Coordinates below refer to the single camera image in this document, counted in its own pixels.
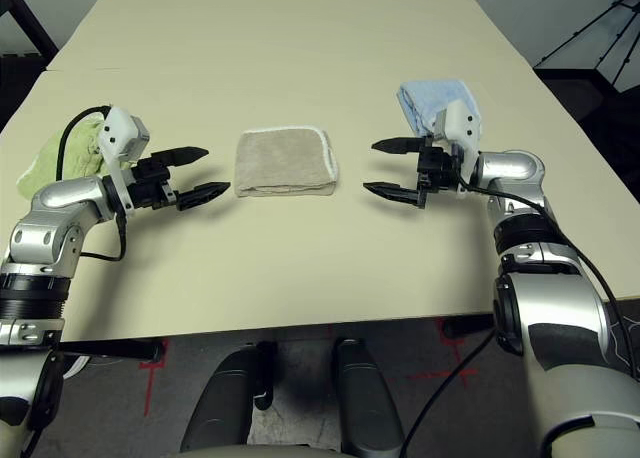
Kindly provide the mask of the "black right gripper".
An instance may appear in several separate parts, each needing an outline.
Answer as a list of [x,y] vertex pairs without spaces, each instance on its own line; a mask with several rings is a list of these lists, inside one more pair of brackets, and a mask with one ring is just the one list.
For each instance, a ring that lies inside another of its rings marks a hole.
[[363,187],[371,193],[389,201],[426,207],[426,194],[445,190],[456,191],[461,172],[461,158],[456,147],[446,151],[435,146],[428,137],[394,137],[379,140],[371,145],[373,150],[388,154],[418,153],[417,189],[408,189],[387,182],[368,182]]

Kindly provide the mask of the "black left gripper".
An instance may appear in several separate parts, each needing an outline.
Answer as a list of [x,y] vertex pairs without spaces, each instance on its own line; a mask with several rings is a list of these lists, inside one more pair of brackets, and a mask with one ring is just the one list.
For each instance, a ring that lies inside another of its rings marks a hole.
[[204,148],[185,146],[154,153],[153,158],[139,160],[131,168],[133,182],[127,186],[133,207],[161,209],[176,205],[178,211],[185,211],[204,205],[231,186],[230,182],[209,182],[194,187],[188,192],[176,192],[169,186],[168,167],[180,167],[194,163],[208,155]]

